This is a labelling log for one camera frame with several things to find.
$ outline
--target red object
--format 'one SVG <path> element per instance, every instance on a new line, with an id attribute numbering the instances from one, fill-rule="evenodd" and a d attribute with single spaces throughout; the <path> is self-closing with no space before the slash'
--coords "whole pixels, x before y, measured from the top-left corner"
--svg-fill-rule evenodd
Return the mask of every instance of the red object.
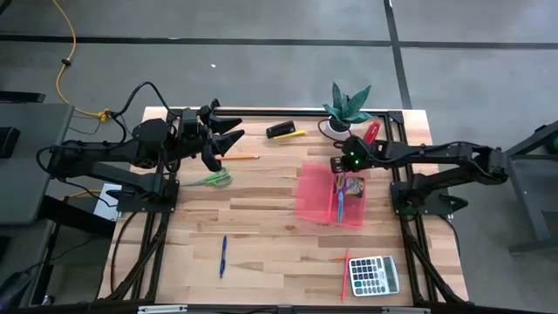
<path id="1" fill-rule="evenodd" d="M 341 291 L 341 301 L 345 300 L 345 290 L 347 288 L 347 269 L 349 268 L 349 250 L 345 253 L 345 272 L 343 274 L 343 290 Z"/>
<path id="2" fill-rule="evenodd" d="M 364 141 L 368 144 L 372 144 L 376 139 L 381 126 L 382 125 L 379 122 L 374 121 L 374 123 L 372 123 L 372 125 L 368 128 L 368 131 L 366 131 Z"/>
<path id="3" fill-rule="evenodd" d="M 347 177 L 362 177 L 362 173 L 345 174 Z M 296 216 L 300 219 L 328 223 L 351 229 L 363 227 L 366 205 L 366 181 L 363 196 L 344 197 L 343 221 L 337 222 L 338 194 L 333 192 L 335 175 L 325 165 L 303 163 L 303 171 L 296 187 Z"/>

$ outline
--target wooden tabletop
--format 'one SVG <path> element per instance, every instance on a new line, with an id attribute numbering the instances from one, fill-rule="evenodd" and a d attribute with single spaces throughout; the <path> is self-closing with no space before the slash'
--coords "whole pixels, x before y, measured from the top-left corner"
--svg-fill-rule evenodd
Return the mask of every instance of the wooden tabletop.
<path id="1" fill-rule="evenodd" d="M 164 118 L 163 107 L 148 107 L 145 119 Z M 410 145 L 432 144 L 426 113 L 404 111 Z M 287 119 L 305 136 L 268 140 L 265 129 Z M 366 209 L 362 229 L 345 229 L 301 221 L 294 213 L 297 177 L 303 161 L 329 165 L 340 155 L 316 128 L 322 118 L 243 117 L 237 128 L 246 134 L 227 155 L 260 155 L 259 160 L 228 160 L 223 164 L 234 176 L 226 188 L 184 187 L 171 215 L 161 265 L 158 303 L 181 304 L 297 304 L 297 305 L 409 305 L 412 304 L 405 252 L 398 218 L 389 198 L 391 171 L 361 172 L 366 179 Z M 363 136 L 372 122 L 355 125 Z M 384 128 L 378 134 L 385 139 Z M 432 174 L 436 165 L 415 165 L 415 172 Z M 181 182 L 209 175 L 201 160 L 183 160 Z M 113 239 L 126 219 L 119 219 Z M 467 299 L 453 232 L 437 216 L 424 216 L 433 264 L 453 290 Z M 140 251 L 146 215 L 137 214 L 126 229 L 116 258 L 118 284 L 132 268 Z M 221 245 L 228 237 L 227 268 L 219 278 Z M 400 292 L 385 297 L 354 297 L 347 283 L 347 298 L 340 300 L 346 250 L 352 256 L 393 256 Z M 426 297 L 424 271 L 418 277 Z M 100 296 L 109 292 L 110 259 Z M 146 290 L 150 271 L 142 289 Z"/>

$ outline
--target concrete floor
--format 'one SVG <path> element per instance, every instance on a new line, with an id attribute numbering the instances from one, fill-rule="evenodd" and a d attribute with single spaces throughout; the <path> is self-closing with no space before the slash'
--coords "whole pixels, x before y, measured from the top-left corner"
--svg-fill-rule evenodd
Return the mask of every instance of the concrete floor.
<path id="1" fill-rule="evenodd" d="M 60 3 L 80 36 L 391 38 L 383 0 Z M 553 0 L 391 3 L 399 40 L 558 42 L 558 3 Z M 47 0 L 15 1 L 0 17 L 0 33 L 7 32 L 69 34 L 64 19 Z M 391 47 L 293 44 L 79 44 L 63 90 L 74 105 L 91 111 L 121 108 L 131 90 L 144 80 L 153 81 L 172 106 L 204 105 L 219 98 L 224 106 L 319 107 L 330 101 L 331 81 L 339 82 L 347 93 L 372 84 L 368 107 L 426 109 L 435 143 L 469 140 L 504 149 L 558 117 L 558 50 L 403 48 L 409 104 L 400 96 Z M 0 42 L 0 47 L 0 90 L 43 92 L 45 103 L 59 102 L 54 79 L 59 60 L 71 49 L 69 44 Z M 140 122 L 145 106 L 158 104 L 151 91 L 140 92 L 126 114 L 128 125 Z M 95 122 L 75 119 L 72 126 L 92 131 Z M 68 138 L 116 140 L 118 130 L 114 125 L 103 126 L 89 137 L 70 131 Z M 69 191 L 51 185 L 53 195 Z M 511 257 L 507 253 L 508 246 L 534 236 L 511 185 L 470 184 L 453 188 L 452 193 L 471 204 L 455 216 L 471 300 L 557 312 L 558 254 Z M 92 282 L 95 290 L 98 282 Z"/>

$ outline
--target artificial plant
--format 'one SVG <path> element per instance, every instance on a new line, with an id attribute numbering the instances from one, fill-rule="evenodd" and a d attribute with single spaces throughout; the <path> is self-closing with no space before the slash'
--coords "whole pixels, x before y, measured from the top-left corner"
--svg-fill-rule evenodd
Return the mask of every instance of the artificial plant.
<path id="1" fill-rule="evenodd" d="M 345 125 L 363 123 L 372 118 L 369 113 L 361 113 L 360 108 L 364 106 L 364 102 L 368 99 L 371 85 L 368 85 L 362 91 L 357 92 L 355 96 L 349 96 L 341 93 L 339 86 L 333 83 L 331 94 L 333 96 L 333 106 L 323 105 L 323 108 L 331 114 L 335 119 L 343 122 Z"/>

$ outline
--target potted plant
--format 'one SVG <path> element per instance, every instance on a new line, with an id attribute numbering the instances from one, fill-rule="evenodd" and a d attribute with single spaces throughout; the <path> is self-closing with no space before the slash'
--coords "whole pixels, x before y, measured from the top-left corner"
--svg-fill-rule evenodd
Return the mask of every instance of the potted plant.
<path id="1" fill-rule="evenodd" d="M 323 105 L 325 111 L 330 114 L 327 120 L 323 134 L 335 140 L 345 140 L 350 135 L 350 125 L 363 123 L 372 118 L 369 113 L 362 113 L 360 109 L 364 106 L 364 102 L 368 99 L 371 86 L 368 85 L 362 91 L 357 92 L 355 96 L 349 96 L 341 93 L 339 86 L 333 83 L 331 94 L 333 96 L 333 106 Z"/>

